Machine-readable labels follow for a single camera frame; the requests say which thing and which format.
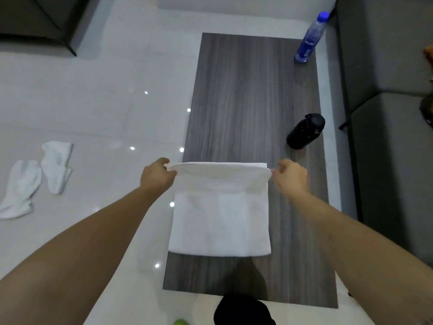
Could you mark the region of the person's left hand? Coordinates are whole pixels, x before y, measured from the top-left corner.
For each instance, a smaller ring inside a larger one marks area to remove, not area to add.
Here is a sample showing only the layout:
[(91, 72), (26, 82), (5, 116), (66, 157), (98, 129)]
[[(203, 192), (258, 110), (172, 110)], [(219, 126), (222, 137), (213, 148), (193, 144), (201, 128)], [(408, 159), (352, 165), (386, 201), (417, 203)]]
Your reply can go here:
[(162, 195), (175, 180), (165, 180), (165, 167), (170, 163), (168, 158), (159, 158), (143, 169), (140, 188), (153, 194)]

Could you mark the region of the person's right hand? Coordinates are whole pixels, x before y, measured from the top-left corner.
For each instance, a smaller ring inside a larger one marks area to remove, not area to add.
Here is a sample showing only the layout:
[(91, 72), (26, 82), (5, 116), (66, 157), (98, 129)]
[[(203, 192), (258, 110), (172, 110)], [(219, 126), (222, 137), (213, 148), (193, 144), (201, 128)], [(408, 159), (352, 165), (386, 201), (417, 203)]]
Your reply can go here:
[(290, 159), (278, 162), (278, 168), (285, 168), (284, 181), (274, 181), (279, 191), (289, 200), (310, 194), (307, 169)]

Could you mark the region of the white towel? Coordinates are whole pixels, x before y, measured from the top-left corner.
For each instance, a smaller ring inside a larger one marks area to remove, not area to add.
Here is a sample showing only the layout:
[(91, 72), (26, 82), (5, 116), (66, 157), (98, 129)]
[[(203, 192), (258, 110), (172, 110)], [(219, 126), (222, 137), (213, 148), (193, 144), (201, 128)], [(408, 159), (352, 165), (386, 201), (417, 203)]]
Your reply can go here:
[(168, 251), (204, 257), (262, 257), (272, 253), (267, 163), (183, 162), (172, 189)]

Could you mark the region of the person's right forearm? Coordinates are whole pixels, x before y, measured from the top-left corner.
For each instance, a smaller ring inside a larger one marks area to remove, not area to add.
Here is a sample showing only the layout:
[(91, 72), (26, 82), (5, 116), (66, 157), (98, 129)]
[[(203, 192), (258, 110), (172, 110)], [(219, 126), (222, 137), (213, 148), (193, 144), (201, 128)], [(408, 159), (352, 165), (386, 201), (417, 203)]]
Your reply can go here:
[(308, 191), (290, 190), (287, 197), (375, 325), (433, 325), (431, 267)]

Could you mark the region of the person's left forearm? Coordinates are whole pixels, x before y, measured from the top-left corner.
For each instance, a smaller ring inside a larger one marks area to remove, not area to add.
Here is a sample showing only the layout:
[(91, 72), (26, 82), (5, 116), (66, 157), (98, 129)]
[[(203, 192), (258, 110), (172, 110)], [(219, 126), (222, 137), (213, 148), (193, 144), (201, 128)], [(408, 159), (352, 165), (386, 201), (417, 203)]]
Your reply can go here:
[(0, 280), (0, 325), (83, 325), (168, 186), (143, 186), (41, 246)]

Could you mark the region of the wooden coffee table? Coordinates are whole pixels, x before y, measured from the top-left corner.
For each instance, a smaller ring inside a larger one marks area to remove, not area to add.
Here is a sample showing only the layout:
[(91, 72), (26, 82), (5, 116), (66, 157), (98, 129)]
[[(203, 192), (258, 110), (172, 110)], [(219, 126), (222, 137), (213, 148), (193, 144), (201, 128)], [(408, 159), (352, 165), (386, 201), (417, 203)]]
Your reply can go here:
[[(183, 161), (266, 163), (291, 158), (308, 169), (312, 192), (328, 201), (323, 137), (293, 150), (286, 137), (320, 113), (317, 53), (305, 64), (300, 40), (203, 33)], [(205, 257), (169, 252), (163, 289), (338, 308), (336, 276), (311, 229), (271, 182), (272, 253)]]

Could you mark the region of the black flask bottle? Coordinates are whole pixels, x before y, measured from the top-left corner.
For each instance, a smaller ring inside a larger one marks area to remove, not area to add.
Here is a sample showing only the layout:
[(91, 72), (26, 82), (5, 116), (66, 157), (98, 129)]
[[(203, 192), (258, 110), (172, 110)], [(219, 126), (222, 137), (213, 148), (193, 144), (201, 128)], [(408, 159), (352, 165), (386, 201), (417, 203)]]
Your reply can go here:
[(286, 137), (286, 143), (291, 149), (301, 150), (317, 139), (326, 124), (321, 114), (311, 113), (305, 115), (295, 128)]

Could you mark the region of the white slipper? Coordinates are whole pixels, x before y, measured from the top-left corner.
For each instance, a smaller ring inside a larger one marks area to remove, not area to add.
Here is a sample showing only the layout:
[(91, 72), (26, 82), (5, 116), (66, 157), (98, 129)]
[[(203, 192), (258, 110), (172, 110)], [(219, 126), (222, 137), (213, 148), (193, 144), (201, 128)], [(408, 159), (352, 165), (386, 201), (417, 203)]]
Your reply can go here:
[(34, 211), (32, 196), (41, 185), (42, 171), (36, 160), (18, 160), (9, 172), (6, 194), (0, 202), (0, 220), (10, 220)]
[(68, 168), (72, 148), (73, 144), (70, 142), (49, 141), (42, 144), (45, 155), (41, 160), (41, 168), (48, 190), (53, 195), (62, 194), (72, 173), (72, 169)]

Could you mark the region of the grey sofa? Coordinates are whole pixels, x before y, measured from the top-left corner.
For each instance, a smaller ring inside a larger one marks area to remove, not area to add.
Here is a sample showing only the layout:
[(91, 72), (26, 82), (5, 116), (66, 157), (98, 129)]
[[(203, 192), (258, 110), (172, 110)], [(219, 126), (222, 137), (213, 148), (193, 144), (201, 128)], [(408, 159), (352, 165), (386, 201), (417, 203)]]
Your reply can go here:
[(347, 133), (361, 222), (433, 269), (433, 0), (337, 0)]

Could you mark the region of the person's black clothing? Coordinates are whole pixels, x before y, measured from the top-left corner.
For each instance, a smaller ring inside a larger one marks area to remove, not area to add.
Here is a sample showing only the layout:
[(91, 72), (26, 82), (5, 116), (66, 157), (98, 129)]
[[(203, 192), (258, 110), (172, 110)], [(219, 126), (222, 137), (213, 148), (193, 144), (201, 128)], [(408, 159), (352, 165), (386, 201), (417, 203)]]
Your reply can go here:
[(214, 312), (215, 325), (276, 325), (268, 307), (244, 295), (225, 295)]

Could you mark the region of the clear blue-capped water bottle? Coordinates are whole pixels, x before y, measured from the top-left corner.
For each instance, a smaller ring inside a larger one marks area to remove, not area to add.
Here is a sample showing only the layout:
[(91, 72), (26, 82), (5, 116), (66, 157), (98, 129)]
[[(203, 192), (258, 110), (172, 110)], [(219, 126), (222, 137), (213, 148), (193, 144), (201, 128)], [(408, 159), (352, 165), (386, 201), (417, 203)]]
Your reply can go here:
[(298, 50), (295, 53), (296, 62), (303, 64), (310, 59), (325, 32), (329, 18), (330, 12), (320, 12), (316, 21), (309, 26)]

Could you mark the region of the dark object on sofa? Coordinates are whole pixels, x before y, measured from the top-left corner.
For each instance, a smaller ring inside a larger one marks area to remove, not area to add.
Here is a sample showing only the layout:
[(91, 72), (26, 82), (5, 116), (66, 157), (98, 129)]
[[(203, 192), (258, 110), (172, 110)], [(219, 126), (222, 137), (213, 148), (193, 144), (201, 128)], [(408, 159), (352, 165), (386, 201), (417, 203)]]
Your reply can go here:
[(433, 129), (433, 94), (430, 94), (421, 100), (419, 110), (425, 122)]

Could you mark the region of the dark cabinet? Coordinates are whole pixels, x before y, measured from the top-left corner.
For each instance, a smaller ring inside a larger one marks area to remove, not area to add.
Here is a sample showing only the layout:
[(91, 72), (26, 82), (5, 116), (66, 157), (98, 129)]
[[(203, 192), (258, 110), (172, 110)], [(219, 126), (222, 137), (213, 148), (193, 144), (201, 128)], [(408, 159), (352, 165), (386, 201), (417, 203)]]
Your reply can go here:
[(73, 56), (76, 30), (91, 0), (0, 0), (0, 42), (58, 44)]

